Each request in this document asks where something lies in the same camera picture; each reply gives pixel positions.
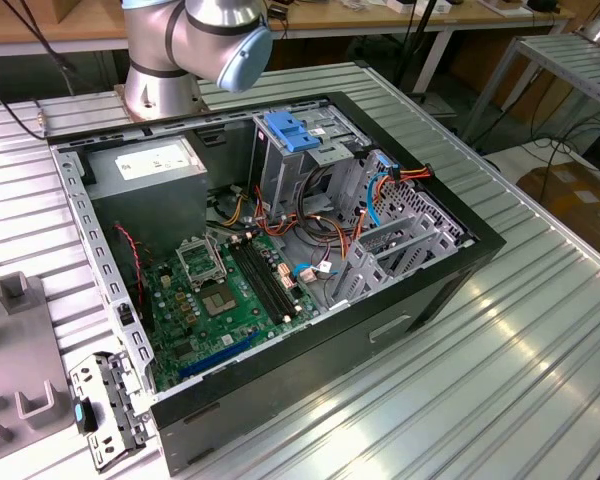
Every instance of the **blue pci slot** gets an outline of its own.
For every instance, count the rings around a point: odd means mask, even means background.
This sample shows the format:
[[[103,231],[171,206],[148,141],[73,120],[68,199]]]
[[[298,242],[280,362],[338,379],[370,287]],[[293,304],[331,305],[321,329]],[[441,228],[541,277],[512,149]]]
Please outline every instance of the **blue pci slot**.
[[[244,352],[245,350],[249,350],[249,348],[251,348],[251,340],[256,338],[259,334],[260,334],[260,332],[252,333],[247,338],[239,341],[235,345],[231,345],[231,346],[225,348],[224,350],[216,352],[213,355],[211,355],[203,360],[200,360],[196,363],[192,363],[191,365],[187,365],[186,367],[181,368],[178,371],[178,375],[180,376],[180,379],[182,380],[182,379],[190,377],[192,375],[196,375],[200,372],[207,370],[208,368],[211,368],[215,365],[218,365],[219,363],[224,362],[225,360],[228,360],[231,357],[235,357],[236,355]]]

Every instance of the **yellow wire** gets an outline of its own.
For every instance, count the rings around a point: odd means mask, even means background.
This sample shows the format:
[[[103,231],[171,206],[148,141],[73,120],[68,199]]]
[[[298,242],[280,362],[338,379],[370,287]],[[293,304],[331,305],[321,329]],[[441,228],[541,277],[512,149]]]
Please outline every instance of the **yellow wire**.
[[[238,203],[236,204],[236,211],[233,213],[233,216],[229,220],[224,222],[222,225],[224,225],[225,227],[230,227],[231,225],[236,223],[238,221],[238,218],[240,217],[240,210],[242,210],[242,196],[238,197]]]

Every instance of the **metal workbench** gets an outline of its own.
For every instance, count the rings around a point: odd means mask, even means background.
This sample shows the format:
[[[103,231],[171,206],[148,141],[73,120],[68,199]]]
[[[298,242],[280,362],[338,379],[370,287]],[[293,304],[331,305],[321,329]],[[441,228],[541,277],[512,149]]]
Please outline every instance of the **metal workbench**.
[[[518,55],[527,57],[532,63],[503,105],[504,110],[523,93],[538,68],[544,68],[571,84],[581,92],[583,99],[589,97],[600,103],[600,46],[576,33],[514,38],[474,105],[462,131],[463,140],[467,141],[475,131],[484,109]],[[563,129],[577,121],[583,106],[582,101],[574,106],[573,115],[568,116],[571,123]]]
[[[273,72],[214,108],[342,90],[506,240],[440,316],[178,478],[596,478],[600,257],[370,69]],[[128,122],[112,93],[42,102],[55,133]],[[34,127],[30,103],[15,111]],[[115,350],[47,148],[0,110],[0,275],[41,275],[67,369]],[[0,479],[96,477],[75,426]],[[102,478],[166,476],[156,439]]]

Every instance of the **blue release button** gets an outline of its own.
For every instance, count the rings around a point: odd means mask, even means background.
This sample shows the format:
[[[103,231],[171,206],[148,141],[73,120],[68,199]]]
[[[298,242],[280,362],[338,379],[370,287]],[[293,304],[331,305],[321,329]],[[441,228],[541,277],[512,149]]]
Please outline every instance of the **blue release button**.
[[[76,412],[76,420],[78,422],[81,422],[82,419],[84,418],[84,415],[82,414],[82,405],[80,405],[80,404],[76,405],[76,408],[74,410]]]

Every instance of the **red cable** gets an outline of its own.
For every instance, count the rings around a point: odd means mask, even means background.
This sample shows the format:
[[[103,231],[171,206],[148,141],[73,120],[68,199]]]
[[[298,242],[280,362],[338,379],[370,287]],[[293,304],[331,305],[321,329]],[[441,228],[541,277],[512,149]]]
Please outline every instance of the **red cable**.
[[[138,278],[138,305],[142,305],[142,279],[140,277],[140,257],[138,257],[138,250],[136,249],[136,242],[133,241],[129,232],[127,232],[122,226],[116,224],[114,227],[122,232],[122,234],[127,237],[127,241],[129,242],[129,246],[133,251],[133,258],[136,261],[136,277]]]

